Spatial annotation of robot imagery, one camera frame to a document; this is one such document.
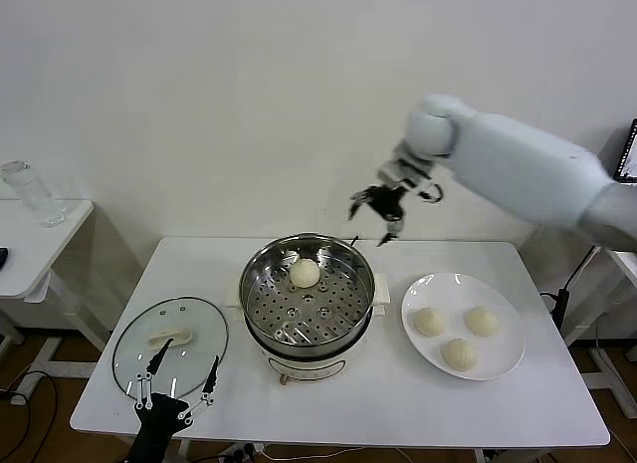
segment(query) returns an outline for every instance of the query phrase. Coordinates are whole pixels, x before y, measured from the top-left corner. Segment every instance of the small white side table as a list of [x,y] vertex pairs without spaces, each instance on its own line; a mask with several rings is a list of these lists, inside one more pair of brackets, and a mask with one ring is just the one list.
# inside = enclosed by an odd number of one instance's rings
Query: small white side table
[[[87,200],[63,201],[65,221],[53,228],[43,228],[33,221],[18,200],[0,200],[0,246],[9,249],[9,257],[0,270],[0,299],[21,299],[42,302],[47,290],[56,294],[59,312],[70,321],[96,348],[104,350],[108,331],[95,315],[82,304],[65,282],[51,269],[60,253],[93,211]],[[5,336],[3,348],[24,339],[11,325],[0,322]],[[50,376],[89,378],[94,363],[51,361],[62,339],[47,339],[31,369],[42,370]],[[29,374],[20,383],[20,393],[30,397],[40,374]],[[22,398],[13,404],[24,405]]]
[[[564,319],[562,335],[567,346],[575,342],[607,312],[613,302],[623,301],[633,286],[637,286],[637,256],[629,252],[607,250],[606,253],[622,272],[618,273],[611,267],[597,288]],[[599,368],[599,371],[582,374],[588,389],[611,390],[626,418],[637,418],[637,401],[606,351],[602,348],[590,348],[588,353]],[[632,348],[626,356],[630,361],[637,361],[637,347]]]

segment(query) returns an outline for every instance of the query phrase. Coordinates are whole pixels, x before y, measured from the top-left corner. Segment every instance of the glass lid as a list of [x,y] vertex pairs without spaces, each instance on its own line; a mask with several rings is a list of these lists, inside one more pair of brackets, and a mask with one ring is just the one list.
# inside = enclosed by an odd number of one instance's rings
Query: glass lid
[[168,339],[173,342],[152,378],[152,391],[181,398],[203,384],[217,355],[223,359],[228,325],[219,309],[195,297],[151,307],[128,325],[115,346],[112,373],[121,391],[136,398],[135,375],[146,372]]

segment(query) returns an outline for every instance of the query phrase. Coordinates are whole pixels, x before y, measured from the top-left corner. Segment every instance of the power strip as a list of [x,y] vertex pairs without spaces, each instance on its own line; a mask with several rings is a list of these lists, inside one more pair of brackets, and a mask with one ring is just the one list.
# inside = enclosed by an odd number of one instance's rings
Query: power strip
[[[241,451],[243,453],[243,460],[244,462],[246,461],[250,461],[250,457],[248,456],[248,454],[245,452],[245,447],[248,443],[243,442],[243,443],[235,443],[234,445],[226,448],[225,450],[223,450],[220,454],[219,454],[219,458],[218,461],[223,461],[223,458],[225,456],[232,456],[235,454],[236,451]],[[254,454],[255,456],[257,456],[259,453],[261,453],[265,448],[266,445],[263,443],[253,443],[254,446]]]

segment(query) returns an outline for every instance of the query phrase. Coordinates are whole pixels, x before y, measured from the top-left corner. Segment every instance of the stainless steel steamer basket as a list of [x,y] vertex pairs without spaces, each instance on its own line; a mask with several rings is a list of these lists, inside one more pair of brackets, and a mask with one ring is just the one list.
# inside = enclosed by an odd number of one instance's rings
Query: stainless steel steamer basket
[[[301,289],[290,280],[299,259],[320,267],[320,280]],[[266,349],[295,360],[338,354],[367,328],[374,277],[349,244],[320,234],[298,234],[271,242],[246,265],[239,300],[246,323]]]

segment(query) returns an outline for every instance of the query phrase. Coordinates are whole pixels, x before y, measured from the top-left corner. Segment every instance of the white robotic arm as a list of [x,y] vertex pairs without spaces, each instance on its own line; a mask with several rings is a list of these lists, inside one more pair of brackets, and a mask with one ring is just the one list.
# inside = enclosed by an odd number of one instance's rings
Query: white robotic arm
[[407,191],[427,202],[442,198],[429,176],[435,163],[527,222],[574,229],[597,245],[637,251],[637,187],[614,182],[580,146],[442,95],[425,98],[409,115],[404,140],[378,171],[384,185],[356,194],[350,217],[367,203],[389,223],[381,244],[397,237],[403,223],[399,201]]

